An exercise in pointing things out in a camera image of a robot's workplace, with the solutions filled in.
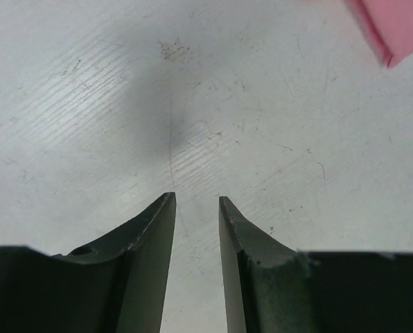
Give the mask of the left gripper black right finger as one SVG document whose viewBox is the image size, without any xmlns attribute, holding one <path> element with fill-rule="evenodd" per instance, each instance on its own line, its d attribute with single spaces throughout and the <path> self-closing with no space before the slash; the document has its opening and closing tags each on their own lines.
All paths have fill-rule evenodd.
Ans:
<svg viewBox="0 0 413 333">
<path fill-rule="evenodd" d="M 229 332 L 413 332 L 413 252 L 295 251 L 219 199 Z"/>
</svg>

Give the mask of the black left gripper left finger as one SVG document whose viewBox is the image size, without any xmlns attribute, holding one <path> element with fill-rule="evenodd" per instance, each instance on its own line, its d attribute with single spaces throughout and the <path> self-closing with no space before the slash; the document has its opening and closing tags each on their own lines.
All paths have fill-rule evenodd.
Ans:
<svg viewBox="0 0 413 333">
<path fill-rule="evenodd" d="M 176 196 L 72 250 L 0 246 L 0 332 L 158 332 Z"/>
</svg>

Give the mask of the pink t shirt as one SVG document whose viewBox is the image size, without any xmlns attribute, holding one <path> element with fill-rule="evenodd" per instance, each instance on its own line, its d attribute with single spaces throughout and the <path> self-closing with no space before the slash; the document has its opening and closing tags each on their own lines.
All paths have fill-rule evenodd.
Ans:
<svg viewBox="0 0 413 333">
<path fill-rule="evenodd" d="M 413 0 L 352 0 L 346 5 L 382 66 L 395 67 L 413 53 Z"/>
</svg>

